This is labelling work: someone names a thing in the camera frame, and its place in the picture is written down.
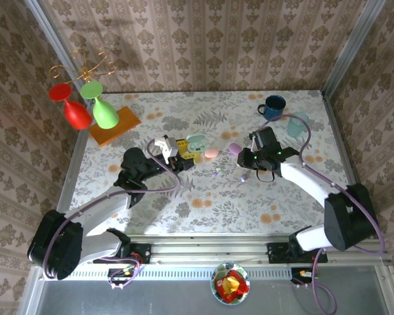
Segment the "purple cable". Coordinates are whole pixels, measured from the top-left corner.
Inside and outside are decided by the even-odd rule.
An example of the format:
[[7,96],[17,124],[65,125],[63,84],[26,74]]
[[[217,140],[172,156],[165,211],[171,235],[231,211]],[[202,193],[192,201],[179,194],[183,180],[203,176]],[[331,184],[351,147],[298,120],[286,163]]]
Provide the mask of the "purple cable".
[[[140,273],[140,267],[141,267],[141,266],[140,266],[139,261],[136,260],[136,259],[133,259],[133,258],[112,258],[112,257],[104,257],[104,258],[100,258],[100,259],[103,260],[103,261],[133,261],[133,262],[136,264],[137,268],[134,270],[134,274],[133,274],[133,275],[131,276],[131,278],[128,279],[128,281],[123,285],[124,287],[127,286],[127,285],[129,285],[129,283],[132,282],[133,279],[136,278],[136,277],[139,275],[139,273]],[[118,276],[119,274],[121,274],[122,272],[123,272],[123,271],[120,270],[119,272],[113,273],[113,274],[111,275],[111,277],[110,277],[110,283],[112,284],[112,281],[114,280],[114,278],[115,278],[116,276]]]
[[168,173],[171,173],[177,183],[174,187],[172,188],[168,188],[168,189],[159,189],[159,190],[125,190],[122,192],[113,192],[112,194],[108,194],[107,196],[103,196],[97,200],[95,200],[94,202],[91,202],[89,205],[86,205],[83,209],[80,209],[79,211],[76,211],[75,213],[73,213],[71,216],[69,216],[66,220],[63,221],[63,223],[57,228],[57,231],[55,231],[53,237],[50,240],[50,243],[47,247],[47,250],[45,251],[45,255],[44,255],[44,260],[42,263],[42,270],[43,270],[43,275],[44,278],[48,278],[48,279],[54,279],[55,277],[51,277],[48,275],[47,273],[47,263],[48,263],[48,259],[50,256],[50,252],[51,249],[53,248],[53,245],[57,239],[57,237],[60,235],[61,231],[63,230],[63,228],[74,218],[78,217],[80,214],[86,212],[87,210],[89,210],[90,208],[92,208],[93,206],[97,205],[98,203],[109,199],[111,197],[117,196],[117,195],[121,195],[121,194],[130,194],[130,193],[134,193],[134,194],[138,194],[138,193],[163,193],[163,192],[172,192],[176,189],[178,189],[181,185],[181,180],[179,178],[179,176],[177,174],[175,174],[173,171],[171,171],[165,164],[163,164],[162,162],[160,162],[153,154],[152,152],[150,152],[150,145],[154,143],[154,140],[149,141],[149,143],[147,144],[146,150],[149,153],[150,157],[163,169],[165,169]]
[[[351,195],[349,194],[345,189],[343,189],[341,186],[335,184],[332,180],[330,180],[329,178],[325,177],[323,174],[319,173],[318,171],[314,170],[313,168],[311,168],[310,166],[308,166],[305,161],[303,160],[303,156],[302,156],[302,152],[304,151],[304,149],[308,146],[308,143],[311,139],[311,128],[309,128],[308,124],[306,121],[304,121],[303,119],[301,119],[300,117],[297,117],[295,115],[281,115],[279,116],[279,118],[274,117],[272,119],[267,120],[264,124],[262,124],[259,128],[259,130],[261,128],[263,128],[264,126],[266,126],[268,123],[270,123],[272,120],[278,120],[281,117],[291,117],[291,118],[295,118],[297,120],[299,120],[300,122],[302,122],[302,124],[304,124],[308,130],[308,138],[305,141],[305,143],[302,145],[301,150],[299,151],[299,161],[302,164],[302,167],[305,168],[306,170],[308,170],[310,173],[314,174],[316,177],[318,177],[319,179],[323,180],[324,182],[326,182],[327,184],[329,184],[332,187],[335,187],[337,190],[339,190],[341,193],[343,193],[347,198],[349,198],[349,200],[356,206],[358,207],[362,213],[364,214],[364,216],[369,220],[369,222],[371,223],[371,225],[374,227],[374,230],[376,232],[376,234],[378,235],[378,239],[380,240],[380,250],[379,251],[369,251],[365,248],[361,248],[357,245],[355,245],[354,247],[356,247],[359,251],[362,251],[363,253],[367,253],[367,254],[371,254],[371,255],[382,255],[385,252],[385,241],[383,239],[383,235],[382,232],[380,230],[380,227],[378,226],[378,224],[375,222],[374,218],[372,218],[372,216],[370,215],[370,213]],[[337,300],[336,297],[334,296],[334,294],[331,292],[330,289],[328,289],[325,285],[321,285],[318,283],[315,283],[315,270],[317,269],[317,265],[318,265],[318,260],[320,259],[320,255],[322,253],[324,249],[320,249],[315,257],[314,263],[313,263],[313,282],[312,282],[312,286],[313,286],[313,293],[314,293],[314,299],[315,302],[318,306],[318,308],[325,314],[325,315],[334,315],[337,312]],[[331,313],[327,313],[325,311],[325,309],[322,307],[322,305],[320,304],[320,301],[318,299],[318,295],[317,295],[317,289],[316,287],[321,287],[323,290],[325,290],[325,292],[327,292],[334,300],[334,310]]]

